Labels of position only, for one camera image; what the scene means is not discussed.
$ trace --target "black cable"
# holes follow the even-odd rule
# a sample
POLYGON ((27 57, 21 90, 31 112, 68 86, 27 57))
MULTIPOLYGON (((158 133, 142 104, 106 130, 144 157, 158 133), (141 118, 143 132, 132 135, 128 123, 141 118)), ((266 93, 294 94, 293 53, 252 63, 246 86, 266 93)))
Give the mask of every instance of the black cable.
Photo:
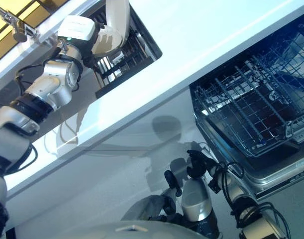
POLYGON ((77 85, 77 88, 75 90, 72 90, 72 92, 75 92, 75 91, 77 91, 80 88, 79 82, 77 82, 76 85, 77 85))
POLYGON ((64 121, 65 125, 67 126, 67 128, 75 135, 75 138, 76 140, 74 142, 70 142, 69 140, 65 140, 63 138, 63 135, 62 135, 62 124, 60 124, 59 126, 59 135, 60 135, 60 139, 62 140, 62 142, 64 143, 75 143, 75 144, 78 144, 79 143, 79 140, 78 140, 78 134, 77 132, 75 132, 68 124, 67 124, 67 121, 65 120, 64 121))
POLYGON ((215 169, 215 173, 218 170, 222 171, 222 174, 221 174, 221 189, 222 189, 222 192, 225 196, 225 199, 226 199, 227 203, 232 208, 232 200, 230 198, 229 190, 228 190, 228 180, 227 180, 228 170, 230 170, 236 177, 241 179, 241 178, 244 177, 244 174, 245 174, 244 168, 238 162, 231 162, 231 163, 228 163, 228 164, 225 164, 224 162, 220 162, 215 169), (239 167, 239 169, 241 170, 241 173, 239 174, 235 170, 230 169, 230 166, 232 166, 232 165, 237 165, 239 167))
POLYGON ((55 58, 60 53, 60 51, 61 51, 61 48, 60 47, 56 47, 55 50, 52 52, 51 56, 48 59, 44 60, 41 64, 35 64, 35 65, 25 66, 25 67, 20 68, 18 71, 16 71, 16 73, 15 73, 15 79, 14 80, 15 80, 15 82, 18 85, 19 96, 22 96, 23 93, 26 90, 26 88, 24 87, 24 85, 22 84, 22 82, 31 84, 28 81, 22 81, 21 79, 24 76, 24 74, 20 74, 20 73, 23 72, 23 71, 25 71, 25 70, 27 70, 27 69, 30 69, 30 68, 44 66, 48 61, 50 61, 53 58, 55 58))
POLYGON ((19 169, 17 169, 17 170, 14 171, 14 172, 8 173, 7 175, 19 172, 19 171, 21 171, 21 170, 23 170, 23 169, 29 167, 31 164, 33 164, 33 163, 37 160, 37 158, 38 158, 38 151, 37 151, 37 149, 33 146, 33 144, 31 145, 31 147, 32 147, 32 149, 33 149, 33 151, 34 151, 34 154, 35 154, 34 159, 31 160, 28 164, 26 164, 26 165, 23 166, 22 168, 19 168, 19 169))
POLYGON ((274 208, 274 206, 270 202, 261 203, 257 207, 254 207, 253 209, 251 209, 244 216, 244 218, 242 220, 240 220, 239 224, 244 225, 251 217, 255 216, 257 213, 261 213, 266 210, 271 210, 274 213, 276 221, 278 221, 277 217, 280 217, 283 225, 285 226, 287 238, 291 239, 290 229, 289 229, 286 219, 277 209, 274 208))

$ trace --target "dishwasher door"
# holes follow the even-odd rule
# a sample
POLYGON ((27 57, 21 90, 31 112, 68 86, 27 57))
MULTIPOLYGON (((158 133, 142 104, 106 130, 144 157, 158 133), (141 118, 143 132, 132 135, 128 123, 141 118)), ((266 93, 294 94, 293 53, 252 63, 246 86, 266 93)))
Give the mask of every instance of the dishwasher door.
POLYGON ((304 15, 190 89, 204 138, 257 198, 304 178, 304 15))

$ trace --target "kitchen counter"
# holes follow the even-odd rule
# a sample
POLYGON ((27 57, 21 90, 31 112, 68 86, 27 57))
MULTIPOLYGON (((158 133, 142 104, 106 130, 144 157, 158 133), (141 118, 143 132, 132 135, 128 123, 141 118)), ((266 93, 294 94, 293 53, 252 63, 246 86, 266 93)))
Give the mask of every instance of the kitchen counter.
MULTIPOLYGON (((89 2, 84 1, 82 8, 89 2)), ((76 133, 67 129, 62 140, 57 137, 58 126, 35 141, 38 160, 27 169, 6 177, 10 200, 304 13, 304 0, 195 0, 189 3, 130 0, 130 3, 163 55, 90 104, 82 114, 67 120, 72 128, 78 129, 76 133)), ((76 10, 70 8, 65 14, 71 12, 76 13, 76 10)))

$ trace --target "robotic arm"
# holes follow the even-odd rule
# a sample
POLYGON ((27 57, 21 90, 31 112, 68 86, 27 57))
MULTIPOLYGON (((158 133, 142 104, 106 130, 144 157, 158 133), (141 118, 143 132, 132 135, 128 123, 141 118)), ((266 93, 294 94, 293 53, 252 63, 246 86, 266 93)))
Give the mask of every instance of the robotic arm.
POLYGON ((241 179, 244 171, 241 165, 230 163, 222 165, 206 157, 199 151, 188 150, 193 167, 187 168, 187 173, 192 178, 202 177, 208 170, 212 180, 209 187, 218 193, 223 190, 224 196, 232 209, 232 215, 237 221, 237 228, 241 228, 240 239, 290 239, 290 231, 283 216, 269 202, 258 204, 254 197, 241 186, 236 177, 241 179), (266 210, 274 213, 274 221, 266 210), (281 218, 286 228, 286 234, 281 230, 278 217, 281 218))
POLYGON ((3 176, 18 171, 30 155, 33 146, 27 136, 37 133, 51 112, 71 100, 83 71, 82 60, 91 55, 98 32, 91 19, 68 16, 58 31, 55 57, 44 64, 43 74, 22 96, 0 108, 0 235, 8 218, 3 176))

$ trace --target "cable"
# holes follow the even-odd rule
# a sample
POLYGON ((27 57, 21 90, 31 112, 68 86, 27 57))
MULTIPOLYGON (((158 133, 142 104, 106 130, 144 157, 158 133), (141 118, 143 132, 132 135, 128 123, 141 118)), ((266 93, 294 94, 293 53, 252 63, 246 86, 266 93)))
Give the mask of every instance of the cable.
POLYGON ((262 203, 262 204, 259 204, 257 207, 254 207, 253 209, 251 209, 245 216, 244 218, 240 221, 240 224, 241 225, 244 225, 246 223, 246 221, 248 221, 252 216, 255 216, 257 213, 261 213, 263 211, 266 211, 266 210, 271 210, 273 211, 275 217, 278 216, 283 225, 285 226, 285 229, 286 229, 286 234, 287 234, 287 238, 288 239, 291 239, 291 234, 290 234, 290 229, 289 229, 289 226, 288 226, 288 223, 286 221, 286 219, 284 218, 284 216, 277 210, 274 208, 274 206, 269 203, 269 202, 265 202, 265 203, 262 203))
POLYGON ((67 123, 66 120, 64 121, 64 124, 65 124, 65 125, 67 126, 67 128, 74 134, 76 140, 75 140, 75 141, 70 141, 70 140, 65 140, 65 139, 63 138, 63 135, 62 135, 62 124, 60 124, 60 126, 59 126, 59 136, 60 136, 60 139, 62 140, 62 142, 64 142, 64 143, 78 144, 78 143, 79 143, 78 133, 75 132, 75 131, 68 125, 68 123, 67 123))
POLYGON ((224 194, 224 197, 225 197, 227 203, 232 208, 232 200, 230 198, 229 190, 228 190, 227 174, 229 173, 228 171, 230 171, 237 178, 241 179, 244 177, 244 174, 245 174, 244 168, 238 162, 231 162, 228 164, 225 164, 224 162, 219 162, 219 164, 215 168, 215 174, 217 173, 217 171, 221 171, 221 189, 222 189, 222 192, 224 194), (239 167, 239 169, 241 170, 241 173, 239 174, 235 170, 230 169, 230 166, 232 166, 232 165, 237 165, 239 167))
POLYGON ((52 60, 53 58, 55 58, 61 51, 61 48, 60 47, 56 47, 55 50, 52 52, 52 54, 50 55, 50 57, 46 60, 44 60, 41 64, 35 64, 35 65, 28 65, 28 66, 25 66, 25 67, 22 67, 20 68, 18 71, 16 71, 15 73, 15 79, 14 81, 17 83, 18 85, 18 90, 19 90, 19 96, 22 96, 23 93, 25 92, 26 88, 24 87, 24 85, 22 84, 22 82, 25 82, 25 83, 29 83, 31 84, 30 82, 28 81, 22 81, 22 77, 24 76, 24 74, 21 74, 23 71, 27 70, 27 69, 30 69, 30 68, 34 68, 34 67, 40 67, 40 66, 43 66, 50 60, 52 60))
POLYGON ((57 153, 55 152, 51 152, 48 147, 47 147, 47 142, 46 142, 46 136, 47 136, 47 133, 43 136, 43 146, 45 148, 45 150, 50 153, 51 155, 54 155, 54 156, 58 156, 57 153))
POLYGON ((13 172, 11 172, 11 173, 8 173, 7 175, 10 175, 10 174, 19 172, 19 171, 21 171, 21 170, 23 170, 23 169, 29 167, 31 164, 33 164, 33 163, 37 160, 37 158, 38 158, 38 151, 37 151, 37 149, 33 146, 33 144, 31 145, 31 147, 32 147, 32 149, 33 149, 33 151, 34 151, 34 154, 35 154, 34 159, 31 160, 28 164, 24 165, 22 168, 19 168, 19 169, 17 169, 16 171, 13 171, 13 172))
POLYGON ((77 88, 75 90, 72 90, 72 92, 75 92, 80 88, 79 82, 77 82, 76 86, 77 86, 77 88))

